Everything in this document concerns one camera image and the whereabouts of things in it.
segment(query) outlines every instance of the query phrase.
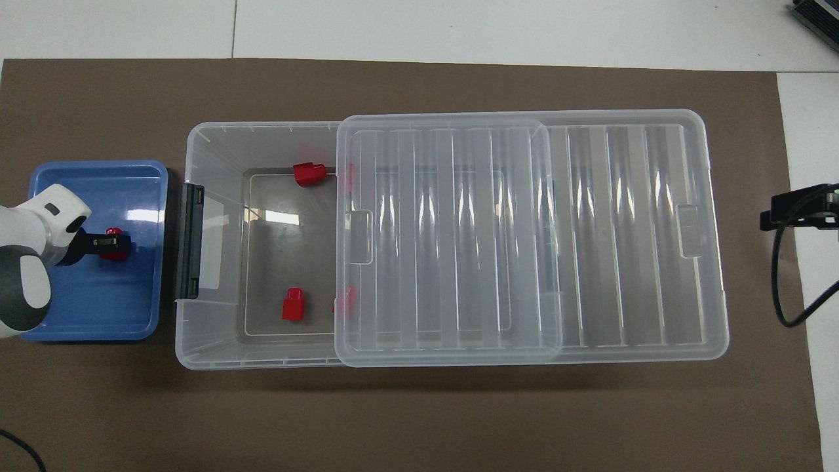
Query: transparent lid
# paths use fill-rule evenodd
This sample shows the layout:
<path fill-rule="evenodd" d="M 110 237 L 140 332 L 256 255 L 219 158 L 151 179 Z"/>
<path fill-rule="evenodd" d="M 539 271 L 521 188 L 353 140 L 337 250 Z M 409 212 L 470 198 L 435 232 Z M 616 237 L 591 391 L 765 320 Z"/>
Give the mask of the transparent lid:
<path fill-rule="evenodd" d="M 711 359 L 727 347 L 686 110 L 356 116 L 338 129 L 352 366 Z"/>

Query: brown table surface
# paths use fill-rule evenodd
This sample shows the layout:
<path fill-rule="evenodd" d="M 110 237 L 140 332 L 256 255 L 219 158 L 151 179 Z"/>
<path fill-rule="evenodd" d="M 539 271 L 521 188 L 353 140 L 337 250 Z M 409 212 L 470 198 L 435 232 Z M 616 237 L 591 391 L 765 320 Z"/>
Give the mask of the brown table surface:
<path fill-rule="evenodd" d="M 175 358 L 177 208 L 160 322 L 130 344 L 0 341 L 0 427 L 50 470 L 821 470 L 805 330 L 769 298 L 789 189 L 775 74 L 325 60 L 6 60 L 0 204 L 53 160 L 154 159 L 205 121 L 690 108 L 705 120 L 731 346 L 709 362 L 193 372 Z M 170 202 L 179 197 L 175 188 Z M 802 305 L 795 252 L 783 296 Z M 0 470 L 34 470 L 0 441 Z"/>

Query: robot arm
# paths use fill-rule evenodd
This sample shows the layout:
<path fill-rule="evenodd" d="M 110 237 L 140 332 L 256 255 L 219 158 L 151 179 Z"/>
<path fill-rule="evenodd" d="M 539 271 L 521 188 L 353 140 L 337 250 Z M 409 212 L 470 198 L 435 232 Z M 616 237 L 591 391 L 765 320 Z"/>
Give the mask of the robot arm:
<path fill-rule="evenodd" d="M 0 338 L 44 321 L 52 297 L 46 268 L 64 259 L 91 209 L 54 184 L 15 208 L 0 207 Z"/>

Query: red object in gripper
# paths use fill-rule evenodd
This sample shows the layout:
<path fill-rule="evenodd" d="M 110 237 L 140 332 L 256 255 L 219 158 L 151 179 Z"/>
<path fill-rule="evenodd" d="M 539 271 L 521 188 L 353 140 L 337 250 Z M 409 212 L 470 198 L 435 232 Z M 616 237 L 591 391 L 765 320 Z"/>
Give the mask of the red object in gripper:
<path fill-rule="evenodd" d="M 303 289 L 289 288 L 289 293 L 283 300 L 283 319 L 300 321 L 303 319 Z"/>
<path fill-rule="evenodd" d="M 108 228 L 105 234 L 122 234 L 122 230 L 117 227 Z M 126 260 L 128 259 L 128 252 L 112 252 L 108 254 L 99 254 L 99 259 L 104 260 Z"/>
<path fill-rule="evenodd" d="M 326 177 L 326 166 L 323 164 L 304 162 L 294 165 L 292 169 L 294 169 L 294 179 L 299 186 L 310 186 Z"/>

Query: white floor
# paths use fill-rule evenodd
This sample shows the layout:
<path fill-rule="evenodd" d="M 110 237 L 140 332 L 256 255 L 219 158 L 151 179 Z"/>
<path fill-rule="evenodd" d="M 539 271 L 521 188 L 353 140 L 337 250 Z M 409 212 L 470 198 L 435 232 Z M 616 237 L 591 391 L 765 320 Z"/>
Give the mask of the white floor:
<path fill-rule="evenodd" d="M 784 0 L 0 0 L 3 58 L 294 57 L 777 71 L 790 185 L 839 181 L 839 54 Z M 797 230 L 812 300 L 836 234 Z M 839 472 L 839 299 L 808 322 L 825 470 Z"/>

